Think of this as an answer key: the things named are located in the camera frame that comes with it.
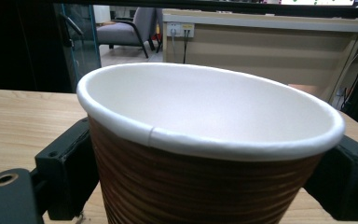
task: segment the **screw hole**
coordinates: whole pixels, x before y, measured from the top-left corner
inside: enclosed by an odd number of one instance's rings
[[[48,154],[49,157],[56,157],[58,155],[57,151],[52,151]]]
[[[0,187],[8,185],[19,177],[18,174],[6,174],[0,176]]]

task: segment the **paper cup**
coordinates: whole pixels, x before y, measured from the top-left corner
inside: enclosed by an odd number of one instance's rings
[[[278,223],[345,129],[305,92],[212,67],[104,67],[77,95],[109,223]]]

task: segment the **rolled cup lip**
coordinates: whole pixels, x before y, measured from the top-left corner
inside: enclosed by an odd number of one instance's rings
[[[330,129],[320,135],[296,141],[256,142],[256,141],[227,141],[199,135],[182,134],[171,130],[153,127],[141,121],[120,115],[95,101],[89,93],[89,85],[97,76],[103,76],[103,71],[116,67],[133,66],[171,66],[212,69],[231,74],[240,74],[248,78],[261,79],[280,88],[289,88],[298,94],[303,94],[310,101],[320,106],[326,116],[332,120]],[[77,85],[77,98],[90,117],[97,120],[105,128],[126,140],[169,151],[171,153],[226,161],[289,161],[318,155],[338,145],[345,132],[345,122],[341,115],[328,103],[303,91],[283,85],[262,77],[233,72],[226,69],[212,68],[200,65],[182,65],[176,63],[128,63],[106,66],[81,78]]]

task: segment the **chair leg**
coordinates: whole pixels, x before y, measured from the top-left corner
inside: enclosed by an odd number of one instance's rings
[[[146,52],[145,45],[142,45],[142,50],[144,51],[146,58],[149,58],[149,55],[147,55],[147,52]]]
[[[156,49],[156,53],[158,53],[158,52],[159,52],[159,49],[161,48],[162,38],[161,38],[161,39],[158,39],[158,35],[157,35],[157,34],[155,34],[155,37],[156,37],[156,40],[157,40],[157,43],[158,43],[157,49]]]
[[[156,48],[154,47],[152,38],[148,38],[147,41],[149,42],[150,48],[151,48],[152,50],[155,50]]]

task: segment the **floor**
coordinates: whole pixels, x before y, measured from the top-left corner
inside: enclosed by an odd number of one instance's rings
[[[140,47],[131,46],[115,46],[110,49],[107,45],[100,46],[100,56],[102,67],[115,65],[120,63],[162,63],[162,50],[158,53],[152,51],[145,43],[149,58],[146,59],[144,51]]]

